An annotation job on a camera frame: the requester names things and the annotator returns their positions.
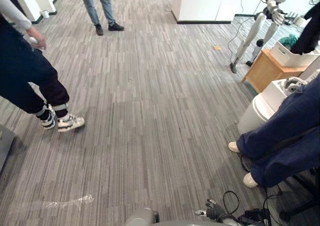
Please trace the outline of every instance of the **gray carpet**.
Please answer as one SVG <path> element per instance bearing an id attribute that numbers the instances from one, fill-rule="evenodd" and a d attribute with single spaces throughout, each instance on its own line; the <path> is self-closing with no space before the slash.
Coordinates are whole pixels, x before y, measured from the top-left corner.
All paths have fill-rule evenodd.
<path id="1" fill-rule="evenodd" d="M 229 69 L 227 43 L 246 18 L 176 25 L 166 11 L 172 0 L 112 2 L 124 32 L 107 31 L 98 0 L 104 36 L 96 36 L 82 0 L 58 0 L 58 14 L 36 26 L 46 36 L 44 55 L 71 96 L 70 111 L 85 117 L 86 126 L 44 131 L 34 116 L 0 98 L 0 124 L 17 135 L 0 176 L 0 225 L 122 226 L 141 207 L 158 211 L 162 221 L 201 221 L 194 210 L 205 209 L 206 198 L 222 204 L 227 190 L 239 196 L 235 216 L 261 208 L 264 189 L 244 187 L 246 172 L 227 148 L 255 95 L 240 83 L 249 68 Z M 230 44 L 234 52 L 252 23 Z M 267 48 L 289 32 L 297 33 L 283 27 Z M 276 220 L 281 209 L 309 197 L 288 183 L 268 202 Z M 235 205 L 228 198 L 227 206 Z M 290 225 L 319 225 L 318 217 L 310 209 Z"/>

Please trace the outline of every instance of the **hand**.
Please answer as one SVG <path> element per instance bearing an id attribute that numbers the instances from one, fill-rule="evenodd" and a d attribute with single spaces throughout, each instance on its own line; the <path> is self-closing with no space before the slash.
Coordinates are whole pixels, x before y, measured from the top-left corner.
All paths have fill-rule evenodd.
<path id="1" fill-rule="evenodd" d="M 282 10 L 276 8 L 272 11 L 272 19 L 276 24 L 282 25 L 285 20 L 285 14 Z"/>
<path id="2" fill-rule="evenodd" d="M 28 29 L 26 32 L 30 37 L 35 38 L 38 42 L 37 44 L 32 43 L 32 47 L 41 50 L 47 49 L 45 37 L 38 30 L 36 30 L 35 27 L 31 26 L 31 28 Z"/>

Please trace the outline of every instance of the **gray sleeve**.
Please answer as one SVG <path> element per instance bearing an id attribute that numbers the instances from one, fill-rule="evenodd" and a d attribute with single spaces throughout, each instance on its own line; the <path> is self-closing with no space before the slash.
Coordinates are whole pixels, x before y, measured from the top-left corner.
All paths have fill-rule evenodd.
<path id="1" fill-rule="evenodd" d="M 0 0 L 0 12 L 25 30 L 32 26 L 30 20 L 10 0 Z"/>

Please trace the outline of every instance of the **white plastic box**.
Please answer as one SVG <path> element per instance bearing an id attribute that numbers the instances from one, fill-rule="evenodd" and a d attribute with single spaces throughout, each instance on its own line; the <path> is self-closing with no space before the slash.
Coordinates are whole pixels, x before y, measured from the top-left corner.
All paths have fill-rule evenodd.
<path id="1" fill-rule="evenodd" d="M 308 67 L 315 61 L 320 54 L 295 54 L 290 52 L 279 41 L 276 42 L 271 49 L 270 54 L 277 60 L 283 67 Z"/>
<path id="2" fill-rule="evenodd" d="M 287 97 L 280 86 L 285 81 L 286 79 L 272 81 L 261 93 L 261 96 L 275 112 Z"/>

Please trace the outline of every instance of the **jeans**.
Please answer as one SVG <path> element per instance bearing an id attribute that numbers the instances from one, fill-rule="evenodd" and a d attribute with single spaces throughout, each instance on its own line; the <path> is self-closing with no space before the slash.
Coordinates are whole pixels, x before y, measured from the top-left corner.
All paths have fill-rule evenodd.
<path id="1" fill-rule="evenodd" d="M 37 114 L 45 102 L 28 82 L 39 86 L 54 110 L 66 109 L 69 95 L 58 81 L 57 71 L 41 50 L 32 49 L 0 15 L 0 96 L 29 114 Z"/>
<path id="2" fill-rule="evenodd" d="M 94 0 L 83 0 L 86 10 L 91 18 L 91 21 L 94 25 L 99 24 L 98 14 L 94 5 Z M 112 15 L 112 5 L 111 0 L 100 0 L 103 8 L 104 15 L 108 20 L 108 24 L 112 26 L 116 20 Z"/>
<path id="3" fill-rule="evenodd" d="M 269 121 L 237 140 L 237 147 L 244 156 L 259 158 L 250 171 L 253 179 L 259 185 L 273 187 L 287 177 L 318 167 L 319 125 L 320 75 L 288 96 Z M 289 146 L 265 156 L 284 140 L 312 129 Z"/>

